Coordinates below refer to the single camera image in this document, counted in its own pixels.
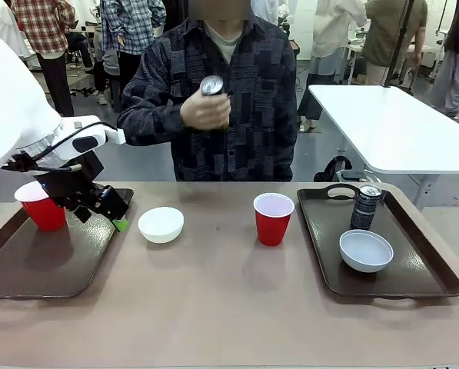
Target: red plastic cup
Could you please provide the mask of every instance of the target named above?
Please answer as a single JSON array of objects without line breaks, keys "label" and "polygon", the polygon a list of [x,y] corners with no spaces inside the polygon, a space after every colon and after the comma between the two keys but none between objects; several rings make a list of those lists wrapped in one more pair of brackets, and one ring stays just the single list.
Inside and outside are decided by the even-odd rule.
[{"label": "red plastic cup", "polygon": [[261,194],[253,201],[258,240],[265,246],[278,246],[288,229],[294,202],[282,194]]},{"label": "red plastic cup", "polygon": [[40,231],[56,231],[65,224],[64,208],[59,208],[37,181],[19,188],[14,197]]}]

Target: tray handle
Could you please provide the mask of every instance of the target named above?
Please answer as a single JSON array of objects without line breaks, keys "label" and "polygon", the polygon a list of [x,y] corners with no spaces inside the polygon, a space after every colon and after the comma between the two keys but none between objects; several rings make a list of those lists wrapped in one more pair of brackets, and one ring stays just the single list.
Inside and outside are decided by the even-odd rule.
[{"label": "tray handle", "polygon": [[[354,192],[354,197],[347,196],[345,194],[340,194],[338,196],[330,196],[330,191],[334,190],[335,188],[346,188],[348,190],[352,190]],[[347,184],[347,183],[337,183],[337,184],[332,184],[331,186],[328,186],[326,188],[322,188],[321,190],[317,190],[314,193],[314,198],[320,198],[323,200],[354,200],[355,198],[358,197],[359,194],[359,188],[353,186],[352,184]]]}]

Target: red plaid shirt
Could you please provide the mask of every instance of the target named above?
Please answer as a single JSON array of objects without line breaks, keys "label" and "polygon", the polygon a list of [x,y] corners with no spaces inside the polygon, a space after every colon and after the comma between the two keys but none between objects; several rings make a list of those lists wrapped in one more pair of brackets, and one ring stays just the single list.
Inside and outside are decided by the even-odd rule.
[{"label": "red plaid shirt", "polygon": [[65,29],[74,28],[75,23],[75,9],[67,0],[13,0],[12,10],[35,52],[67,49]]}]

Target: shirt collar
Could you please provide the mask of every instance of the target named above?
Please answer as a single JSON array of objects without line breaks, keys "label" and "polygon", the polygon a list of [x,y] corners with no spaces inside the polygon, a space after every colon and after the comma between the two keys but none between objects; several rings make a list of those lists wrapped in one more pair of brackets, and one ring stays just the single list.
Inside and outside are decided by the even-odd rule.
[{"label": "shirt collar", "polygon": [[[250,19],[244,22],[244,28],[243,28],[242,35],[246,36],[253,30],[255,30],[256,32],[259,32],[261,35],[265,35],[265,29],[264,29],[264,26],[262,25],[262,22],[263,21],[257,18],[254,12],[251,11]],[[205,32],[204,22],[201,20],[195,21],[195,20],[187,19],[186,24],[185,24],[185,33],[183,33],[183,36],[186,37],[195,30],[199,30],[200,32]]]}]

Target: green object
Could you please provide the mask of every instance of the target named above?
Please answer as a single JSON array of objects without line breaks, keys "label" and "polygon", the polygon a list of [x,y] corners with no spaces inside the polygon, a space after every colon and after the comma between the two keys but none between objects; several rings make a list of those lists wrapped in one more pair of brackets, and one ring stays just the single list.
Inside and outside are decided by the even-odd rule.
[{"label": "green object", "polygon": [[[371,28],[362,54],[367,62],[381,67],[390,66],[406,7],[405,0],[369,0],[366,3]],[[427,3],[425,0],[415,0],[399,61],[405,59],[408,46],[417,30],[426,24]]]},{"label": "green object", "polygon": [[121,219],[120,221],[113,221],[113,225],[118,229],[118,232],[123,232],[128,228],[128,221],[126,219]]}]

